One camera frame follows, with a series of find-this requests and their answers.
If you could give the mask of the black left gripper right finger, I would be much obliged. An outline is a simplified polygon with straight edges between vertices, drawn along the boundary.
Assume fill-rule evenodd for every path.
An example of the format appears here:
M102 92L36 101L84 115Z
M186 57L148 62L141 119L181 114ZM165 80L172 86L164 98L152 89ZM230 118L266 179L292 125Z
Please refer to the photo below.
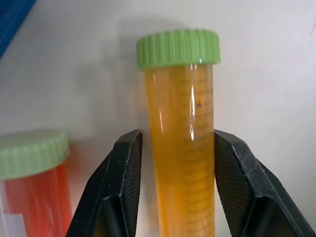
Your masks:
M316 237L279 179L240 138L215 131L215 179L232 237Z

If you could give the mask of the red test tube green cap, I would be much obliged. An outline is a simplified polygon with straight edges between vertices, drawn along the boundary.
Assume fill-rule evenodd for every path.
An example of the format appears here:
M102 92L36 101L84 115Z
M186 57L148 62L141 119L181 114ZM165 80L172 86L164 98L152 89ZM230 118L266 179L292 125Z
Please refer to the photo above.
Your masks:
M0 136L0 237L65 237L72 219L66 132Z

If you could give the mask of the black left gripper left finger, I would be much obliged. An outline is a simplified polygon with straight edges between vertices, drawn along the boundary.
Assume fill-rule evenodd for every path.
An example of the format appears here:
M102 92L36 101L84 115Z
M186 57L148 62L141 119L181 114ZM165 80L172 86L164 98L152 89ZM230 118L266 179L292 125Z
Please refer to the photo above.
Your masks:
M65 237L136 237L143 134L119 137L90 176Z

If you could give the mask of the yellow test tube green cap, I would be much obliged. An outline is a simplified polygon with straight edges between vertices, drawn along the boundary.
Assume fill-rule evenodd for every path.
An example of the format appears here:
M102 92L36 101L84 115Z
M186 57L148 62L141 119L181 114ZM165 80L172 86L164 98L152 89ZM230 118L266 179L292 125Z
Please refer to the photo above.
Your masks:
M215 237L213 66L220 60L212 30L164 31L136 43L161 237Z

